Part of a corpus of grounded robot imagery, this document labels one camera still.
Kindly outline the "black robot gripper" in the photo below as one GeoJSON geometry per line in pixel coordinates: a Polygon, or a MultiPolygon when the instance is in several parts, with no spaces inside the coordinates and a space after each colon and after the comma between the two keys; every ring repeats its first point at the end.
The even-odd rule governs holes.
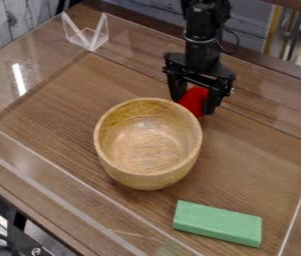
{"type": "Polygon", "coordinates": [[[187,82],[208,89],[203,105],[203,114],[211,115],[224,96],[232,92],[235,74],[216,61],[207,68],[192,68],[184,63],[183,53],[166,52],[163,54],[164,66],[162,72],[167,77],[170,97],[178,102],[187,90],[187,82]]]}

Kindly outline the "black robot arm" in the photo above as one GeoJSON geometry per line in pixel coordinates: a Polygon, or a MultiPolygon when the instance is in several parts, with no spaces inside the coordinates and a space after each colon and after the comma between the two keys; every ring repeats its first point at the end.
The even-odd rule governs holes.
{"type": "Polygon", "coordinates": [[[170,97],[195,117],[211,115],[232,93],[235,73],[222,64],[228,0],[180,0],[184,52],[163,54],[170,97]]]}

